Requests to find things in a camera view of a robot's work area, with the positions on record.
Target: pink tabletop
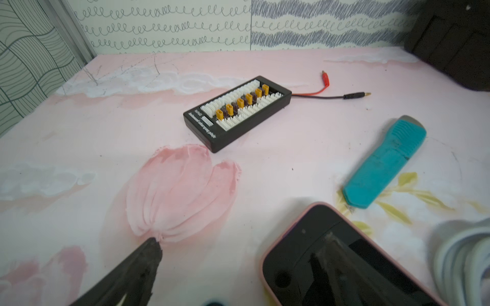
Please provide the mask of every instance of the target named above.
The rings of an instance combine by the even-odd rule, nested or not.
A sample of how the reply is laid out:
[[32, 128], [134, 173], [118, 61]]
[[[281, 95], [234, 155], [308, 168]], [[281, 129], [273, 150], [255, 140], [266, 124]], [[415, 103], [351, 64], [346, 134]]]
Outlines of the pink tabletop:
[[[213, 154], [182, 113], [257, 75], [294, 98]], [[338, 190], [394, 119], [427, 139], [367, 210]], [[66, 305], [154, 236], [150, 305], [267, 305], [258, 259], [328, 202], [432, 290], [434, 234], [490, 216], [490, 95], [397, 47], [99, 55], [0, 139], [0, 301]]]

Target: black wire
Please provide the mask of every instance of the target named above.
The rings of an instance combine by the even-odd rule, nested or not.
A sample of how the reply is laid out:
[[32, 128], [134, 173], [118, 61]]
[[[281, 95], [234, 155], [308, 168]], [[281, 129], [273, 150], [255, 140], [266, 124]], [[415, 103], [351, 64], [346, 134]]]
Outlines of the black wire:
[[302, 95], [302, 94], [293, 94], [292, 96], [297, 96], [301, 98], [311, 98], [311, 99], [343, 99], [343, 95], [338, 96], [317, 96], [317, 95]]
[[370, 95], [371, 93], [365, 93], [365, 92], [360, 92], [360, 93], [352, 93], [352, 94], [344, 94], [344, 95], [337, 95], [337, 96], [318, 96], [318, 95], [304, 95], [304, 94], [292, 94], [291, 96], [297, 96], [301, 98], [311, 98], [311, 99], [326, 99], [326, 100], [331, 100], [331, 99], [358, 99], [365, 97], [367, 95]]

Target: wavy line pattern wall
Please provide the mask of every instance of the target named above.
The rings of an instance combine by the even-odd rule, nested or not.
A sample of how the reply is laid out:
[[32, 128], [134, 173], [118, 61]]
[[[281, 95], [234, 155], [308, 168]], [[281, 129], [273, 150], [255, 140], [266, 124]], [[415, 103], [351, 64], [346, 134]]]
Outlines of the wavy line pattern wall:
[[68, 0], [99, 54], [393, 46], [425, 0]]
[[36, 0], [0, 0], [0, 137], [79, 70]]

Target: red wire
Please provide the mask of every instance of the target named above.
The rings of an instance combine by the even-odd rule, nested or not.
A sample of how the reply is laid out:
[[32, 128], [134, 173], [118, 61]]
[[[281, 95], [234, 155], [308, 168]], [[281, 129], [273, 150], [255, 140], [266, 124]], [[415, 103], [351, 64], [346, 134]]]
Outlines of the red wire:
[[328, 80], [328, 75], [325, 71], [321, 72], [321, 78], [323, 80], [323, 84], [325, 85], [325, 87], [323, 87], [322, 90], [320, 90], [319, 92], [316, 92], [316, 93], [307, 93], [307, 94], [300, 94], [300, 95], [317, 95], [317, 94], [322, 93], [325, 89], [327, 89], [327, 87], [330, 86], [330, 81]]
[[322, 93], [322, 92], [323, 92], [325, 89], [327, 89], [327, 87], [328, 87], [328, 86], [323, 87], [323, 89], [322, 89], [322, 90], [320, 90], [319, 92], [316, 92], [316, 93], [308, 93], [308, 94], [300, 94], [300, 95], [316, 95], [316, 94], [320, 94], [320, 93]]

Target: squiggle pattern wallpaper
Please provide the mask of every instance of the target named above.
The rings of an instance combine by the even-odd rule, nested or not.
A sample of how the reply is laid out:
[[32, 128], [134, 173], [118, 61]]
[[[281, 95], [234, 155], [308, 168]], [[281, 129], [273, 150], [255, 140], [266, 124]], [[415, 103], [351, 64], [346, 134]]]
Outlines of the squiggle pattern wallpaper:
[[98, 54], [400, 45], [424, 0], [68, 0]]

